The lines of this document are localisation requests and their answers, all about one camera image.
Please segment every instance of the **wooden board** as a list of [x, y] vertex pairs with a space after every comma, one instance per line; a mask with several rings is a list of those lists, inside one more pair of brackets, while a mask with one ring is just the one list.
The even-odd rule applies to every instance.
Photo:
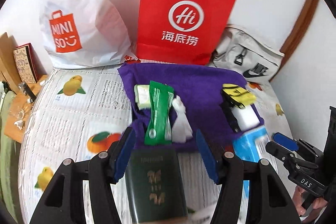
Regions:
[[6, 82], [6, 78], [3, 76], [1, 71], [0, 71], [0, 81], [1, 82]]
[[16, 94], [20, 93], [18, 84], [21, 78], [16, 69], [13, 50], [15, 49], [14, 41], [8, 38], [7, 33], [0, 37], [0, 70], [9, 84], [11, 90]]
[[290, 59], [290, 57], [292, 56], [298, 45], [301, 43], [314, 17], [318, 3], [319, 0], [305, 1], [291, 33], [289, 34], [289, 36], [287, 37], [286, 41], [284, 42], [284, 44], [280, 49], [280, 52], [284, 53], [285, 56], [282, 59], [279, 70], [271, 78], [270, 82], [278, 74], [281, 68], [287, 63], [287, 61]]
[[[48, 77], [47, 75], [43, 75], [36, 84], [28, 84], [28, 86], [31, 88], [31, 90], [33, 91], [35, 95], [37, 95], [39, 91], [41, 90], [40, 82], [43, 80], [46, 80], [47, 77]], [[13, 99], [13, 102], [10, 106], [9, 111], [17, 113], [18, 110], [20, 110], [24, 105], [28, 105], [26, 103], [28, 98], [29, 98], [28, 96], [24, 95], [22, 92], [19, 92], [16, 95], [16, 97]], [[25, 116], [23, 118], [23, 121], [25, 121], [25, 125], [23, 129], [20, 130], [16, 125], [14, 125], [14, 123], [18, 119], [9, 113], [7, 121], [6, 121], [5, 129], [4, 129], [4, 134], [12, 138], [15, 141], [22, 143], [23, 136], [26, 131], [26, 123], [27, 123], [29, 116], [30, 116], [30, 111], [25, 113]]]

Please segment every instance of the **finger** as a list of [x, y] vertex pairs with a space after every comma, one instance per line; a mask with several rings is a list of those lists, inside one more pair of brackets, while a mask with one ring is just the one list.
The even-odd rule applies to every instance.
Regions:
[[302, 207], [303, 200], [302, 200], [302, 193], [301, 193], [302, 190], [301, 189], [302, 189], [301, 187], [298, 187], [298, 186], [295, 187], [292, 200], [293, 200], [297, 213], [302, 216], [305, 214], [306, 210]]
[[305, 189], [301, 188], [300, 186], [296, 186], [295, 190], [296, 190], [296, 188], [298, 189], [298, 191], [300, 192], [300, 194], [303, 194], [306, 191]]
[[313, 202], [313, 209], [323, 208], [327, 203], [328, 202], [324, 198], [317, 198]]
[[307, 218], [305, 220], [302, 221], [302, 223], [310, 223], [313, 220], [317, 219], [317, 217], [319, 216], [322, 208], [318, 208], [318, 209], [313, 209], [309, 216], [307, 216]]

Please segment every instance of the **passport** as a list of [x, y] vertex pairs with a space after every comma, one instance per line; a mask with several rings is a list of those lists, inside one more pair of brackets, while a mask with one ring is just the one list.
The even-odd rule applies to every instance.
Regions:
[[187, 219], [182, 177], [175, 150], [133, 150], [125, 180], [133, 223], [166, 224]]

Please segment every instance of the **yellow fruit print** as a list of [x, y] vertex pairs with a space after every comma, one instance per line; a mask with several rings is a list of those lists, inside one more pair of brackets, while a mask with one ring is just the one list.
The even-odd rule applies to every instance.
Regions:
[[45, 167], [42, 170], [42, 173], [37, 177], [37, 183], [35, 184], [35, 188], [41, 189], [43, 192], [47, 188], [49, 182], [53, 178], [54, 172], [50, 167]]
[[80, 75], [75, 75], [67, 81], [63, 88], [58, 92], [58, 94], [64, 94], [67, 96], [72, 96], [75, 93], [86, 94], [86, 92], [82, 88], [82, 77]]
[[281, 106], [279, 104], [276, 104], [275, 105], [275, 111], [277, 112], [277, 115], [279, 116], [282, 116], [284, 113], [284, 111], [281, 109]]

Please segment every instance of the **bedsheet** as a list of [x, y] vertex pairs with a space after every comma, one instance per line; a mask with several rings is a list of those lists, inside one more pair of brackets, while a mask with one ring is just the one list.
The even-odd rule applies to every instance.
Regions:
[[[117, 68], [54, 69], [50, 74], [31, 112], [21, 147], [18, 187], [25, 223], [29, 223], [43, 193], [36, 185], [45, 167], [55, 172], [65, 158], [74, 161], [92, 158], [97, 149], [105, 149], [92, 146], [94, 135], [102, 133], [110, 137], [122, 133], [130, 124], [130, 101]], [[292, 137], [272, 87], [248, 84], [247, 88], [257, 96], [255, 105], [268, 133], [282, 132]], [[208, 177], [200, 154], [179, 153], [178, 158], [187, 206], [200, 210], [214, 204], [220, 186]], [[288, 181], [280, 161], [278, 170], [292, 194], [295, 186]], [[88, 182], [83, 182], [83, 188], [86, 221], [93, 224]], [[111, 189], [122, 223], [131, 224], [124, 178]]]

